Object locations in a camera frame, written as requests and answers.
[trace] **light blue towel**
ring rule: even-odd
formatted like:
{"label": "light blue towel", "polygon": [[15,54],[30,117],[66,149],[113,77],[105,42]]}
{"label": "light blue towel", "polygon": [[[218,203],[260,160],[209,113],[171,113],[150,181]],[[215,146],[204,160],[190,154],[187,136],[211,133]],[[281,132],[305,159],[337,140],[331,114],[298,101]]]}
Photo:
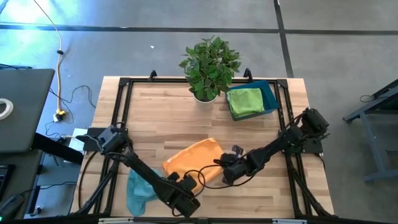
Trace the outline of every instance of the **light blue towel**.
{"label": "light blue towel", "polygon": [[151,200],[157,199],[152,186],[146,182],[134,170],[130,170],[129,180],[127,181],[127,208],[132,215],[140,216],[145,212],[145,204]]}

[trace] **orange cloth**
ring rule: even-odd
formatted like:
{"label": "orange cloth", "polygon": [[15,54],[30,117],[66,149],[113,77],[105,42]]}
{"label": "orange cloth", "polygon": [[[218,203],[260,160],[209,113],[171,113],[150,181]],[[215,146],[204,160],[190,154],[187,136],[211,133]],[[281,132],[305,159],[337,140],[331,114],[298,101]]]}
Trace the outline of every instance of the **orange cloth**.
{"label": "orange cloth", "polygon": [[[205,139],[182,150],[167,161],[164,161],[163,169],[166,171],[167,175],[170,175],[172,172],[177,172],[180,176],[179,180],[181,180],[184,173],[188,170],[200,170],[204,166],[214,164],[213,159],[219,159],[222,153],[223,150],[215,139]],[[202,170],[206,178],[206,183],[220,174],[221,171],[221,167],[209,167]],[[188,175],[191,175],[197,182],[197,186],[192,191],[195,192],[200,190],[202,185],[198,181],[198,173],[190,172]]]}

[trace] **gray floor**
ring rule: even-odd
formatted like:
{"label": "gray floor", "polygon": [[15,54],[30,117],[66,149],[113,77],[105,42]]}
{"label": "gray floor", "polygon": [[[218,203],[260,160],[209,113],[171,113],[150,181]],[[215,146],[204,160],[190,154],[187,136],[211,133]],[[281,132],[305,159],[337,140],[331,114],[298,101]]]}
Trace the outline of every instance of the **gray floor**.
{"label": "gray floor", "polygon": [[[271,0],[87,0],[39,1],[57,24],[116,27],[277,28]],[[397,30],[398,2],[393,0],[280,0],[287,29]],[[28,0],[9,0],[0,22],[49,24]],[[178,63],[185,46],[210,33],[77,32],[63,31],[65,59],[61,66],[62,95],[70,99],[79,85],[89,85],[96,102],[105,75],[182,75]],[[215,34],[230,41],[243,56],[242,67],[257,77],[286,77],[279,34]],[[398,77],[396,35],[287,35],[294,76],[304,78],[312,107],[330,123],[324,140],[326,175],[335,213],[341,217],[396,222],[398,180],[365,184],[362,176],[375,171],[361,123],[341,118],[361,105],[359,97],[372,94]],[[0,30],[0,63],[55,68],[58,37],[54,31]],[[56,80],[52,83],[56,89]],[[50,133],[71,134],[87,128],[94,108],[78,90],[70,109],[73,124],[55,124]],[[56,98],[49,95],[38,132],[51,121]],[[389,130],[397,127],[390,122]],[[377,131],[377,138],[387,133]],[[383,147],[398,142],[383,141]],[[79,167],[55,167],[46,158],[43,184],[77,180]],[[54,198],[59,189],[40,194],[47,215],[66,214],[70,200]]]}

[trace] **potted plant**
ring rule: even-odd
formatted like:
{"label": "potted plant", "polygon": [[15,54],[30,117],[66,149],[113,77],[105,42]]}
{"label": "potted plant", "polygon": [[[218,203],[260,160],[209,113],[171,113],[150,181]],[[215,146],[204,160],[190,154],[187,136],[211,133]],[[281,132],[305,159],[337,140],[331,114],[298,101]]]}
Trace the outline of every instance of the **potted plant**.
{"label": "potted plant", "polygon": [[185,49],[187,54],[183,55],[188,58],[179,66],[187,75],[185,78],[191,86],[189,91],[196,101],[209,108],[221,91],[229,91],[228,85],[232,83],[234,72],[239,72],[241,62],[238,61],[239,52],[229,49],[228,41],[219,37],[214,39],[214,36],[202,40],[193,49]]}

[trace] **laptop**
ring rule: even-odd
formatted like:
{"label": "laptop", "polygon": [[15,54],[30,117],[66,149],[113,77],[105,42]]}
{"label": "laptop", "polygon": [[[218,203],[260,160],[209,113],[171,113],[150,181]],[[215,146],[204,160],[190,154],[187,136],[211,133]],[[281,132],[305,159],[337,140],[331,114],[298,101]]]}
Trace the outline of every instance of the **laptop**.
{"label": "laptop", "polygon": [[0,154],[30,149],[53,76],[53,69],[0,70],[0,98],[14,105],[0,120]]}

